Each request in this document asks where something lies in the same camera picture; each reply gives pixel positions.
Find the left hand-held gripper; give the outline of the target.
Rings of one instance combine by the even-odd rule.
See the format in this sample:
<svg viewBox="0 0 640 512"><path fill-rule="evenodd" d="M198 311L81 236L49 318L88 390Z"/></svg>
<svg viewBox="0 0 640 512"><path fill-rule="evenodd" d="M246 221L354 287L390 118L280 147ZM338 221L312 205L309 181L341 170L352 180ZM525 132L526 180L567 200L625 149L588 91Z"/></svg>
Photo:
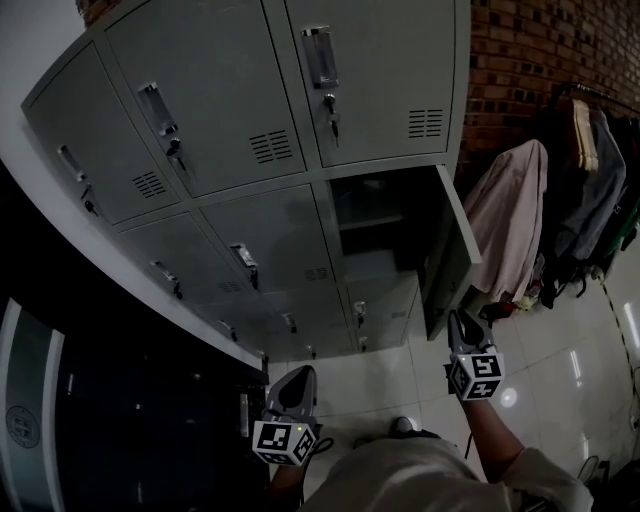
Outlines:
<svg viewBox="0 0 640 512"><path fill-rule="evenodd" d="M296 368L270 389L267 409L254 422L252 451L267 464L302 467L319 441L313 416L317 375L310 365Z"/></svg>

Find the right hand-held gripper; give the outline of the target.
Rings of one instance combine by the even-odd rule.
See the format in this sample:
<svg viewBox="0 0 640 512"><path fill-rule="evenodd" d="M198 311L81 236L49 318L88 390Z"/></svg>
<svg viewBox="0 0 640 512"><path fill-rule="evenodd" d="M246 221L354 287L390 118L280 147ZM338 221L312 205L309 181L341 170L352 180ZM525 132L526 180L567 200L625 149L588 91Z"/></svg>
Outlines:
<svg viewBox="0 0 640 512"><path fill-rule="evenodd" d="M493 397L505 378L505 365L504 355L492 346L489 324L464 308L451 310L448 344L452 352L445 366L448 392L461 401ZM466 353L468 350L486 351Z"/></svg>

